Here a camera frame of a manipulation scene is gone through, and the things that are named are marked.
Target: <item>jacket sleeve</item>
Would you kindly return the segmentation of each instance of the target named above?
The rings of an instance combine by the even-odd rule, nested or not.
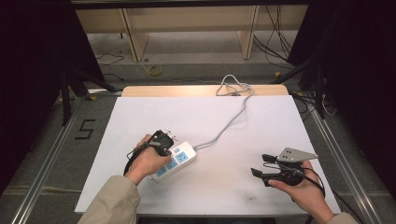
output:
[[[358,222],[350,214],[341,213],[330,219],[327,224],[358,224]]]
[[[136,185],[124,176],[111,176],[99,190],[78,224],[136,223],[140,196]]]

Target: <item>white device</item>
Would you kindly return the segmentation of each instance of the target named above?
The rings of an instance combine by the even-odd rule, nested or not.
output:
[[[157,173],[149,176],[155,182],[164,180],[196,159],[197,154],[188,142],[184,142],[169,150],[172,152],[172,160],[165,164]]]

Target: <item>wrist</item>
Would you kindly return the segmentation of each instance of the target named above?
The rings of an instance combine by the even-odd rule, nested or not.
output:
[[[135,185],[139,185],[142,179],[146,176],[145,172],[140,169],[131,167],[131,169],[125,174],[125,177],[129,178],[134,182]]]
[[[316,209],[311,215],[319,224],[328,223],[334,217],[334,213],[328,206]]]

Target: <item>wooden edge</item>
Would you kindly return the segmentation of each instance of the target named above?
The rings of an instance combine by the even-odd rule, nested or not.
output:
[[[289,95],[283,85],[251,85],[254,95]],[[129,86],[124,88],[121,97],[172,97],[172,96],[216,96],[219,85],[190,86]],[[232,92],[233,89],[223,87],[219,93]]]

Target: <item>white board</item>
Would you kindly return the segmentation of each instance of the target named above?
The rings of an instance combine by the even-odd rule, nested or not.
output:
[[[112,175],[122,175],[129,153],[146,133],[169,128],[179,143],[199,145],[214,138],[241,109],[244,97],[121,97],[115,104],[76,212],[83,213]],[[290,96],[252,96],[247,109],[197,159],[159,184],[138,186],[143,216],[273,217],[306,214],[277,189],[267,188],[250,167],[265,173],[262,154],[285,147],[315,153]],[[340,213],[318,163],[330,208]]]

